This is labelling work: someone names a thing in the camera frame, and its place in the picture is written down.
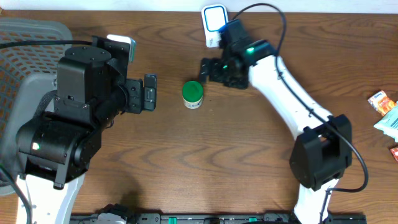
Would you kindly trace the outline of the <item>green lid jar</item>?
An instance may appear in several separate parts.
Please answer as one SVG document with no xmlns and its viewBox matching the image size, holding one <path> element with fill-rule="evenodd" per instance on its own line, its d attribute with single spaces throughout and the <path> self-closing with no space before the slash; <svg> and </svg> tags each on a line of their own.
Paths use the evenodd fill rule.
<svg viewBox="0 0 398 224">
<path fill-rule="evenodd" d="M 183 103 L 188 109 L 197 109 L 203 103 L 203 87 L 197 81 L 186 82 L 182 88 Z"/>
</svg>

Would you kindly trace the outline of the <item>orange tissue pack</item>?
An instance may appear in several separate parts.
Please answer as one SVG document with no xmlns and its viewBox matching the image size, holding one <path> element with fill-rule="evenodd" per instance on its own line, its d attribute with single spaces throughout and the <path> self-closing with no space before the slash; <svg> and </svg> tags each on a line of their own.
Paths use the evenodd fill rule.
<svg viewBox="0 0 398 224">
<path fill-rule="evenodd" d="M 368 98 L 369 104 L 382 116 L 385 116 L 397 103 L 392 101 L 383 90 L 378 91 Z"/>
</svg>

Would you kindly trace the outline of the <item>teal wet wipes pack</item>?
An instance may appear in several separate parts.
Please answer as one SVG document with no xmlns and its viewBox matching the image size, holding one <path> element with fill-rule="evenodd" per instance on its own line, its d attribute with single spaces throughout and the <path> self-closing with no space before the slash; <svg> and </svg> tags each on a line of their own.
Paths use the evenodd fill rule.
<svg viewBox="0 0 398 224">
<path fill-rule="evenodd" d="M 374 127 L 397 142 L 397 103 L 395 103 L 394 107 L 390 107 L 389 111 L 385 108 L 378 108 L 377 111 L 380 113 L 385 112 L 385 114 Z"/>
</svg>

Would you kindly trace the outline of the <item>orange candy bar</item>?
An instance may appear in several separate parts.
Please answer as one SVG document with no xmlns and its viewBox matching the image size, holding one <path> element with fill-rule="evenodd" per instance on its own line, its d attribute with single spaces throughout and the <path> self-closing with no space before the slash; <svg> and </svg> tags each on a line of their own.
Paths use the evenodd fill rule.
<svg viewBox="0 0 398 224">
<path fill-rule="evenodd" d="M 398 148 L 397 147 L 392 148 L 392 149 L 390 149 L 390 152 L 391 152 L 393 158 L 395 159 L 395 161 L 398 162 Z"/>
</svg>

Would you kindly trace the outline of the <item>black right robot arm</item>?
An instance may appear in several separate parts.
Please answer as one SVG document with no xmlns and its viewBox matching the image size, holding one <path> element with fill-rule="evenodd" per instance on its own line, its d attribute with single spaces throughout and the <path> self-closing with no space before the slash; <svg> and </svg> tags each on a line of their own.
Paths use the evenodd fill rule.
<svg viewBox="0 0 398 224">
<path fill-rule="evenodd" d="M 277 49 L 254 41 L 239 19 L 215 30 L 221 58 L 202 60 L 200 80 L 246 89 L 254 87 L 274 107 L 293 139 L 289 166 L 299 181 L 294 215 L 299 223 L 324 223 L 330 195 L 352 164 L 352 128 L 333 116 L 290 74 Z"/>
</svg>

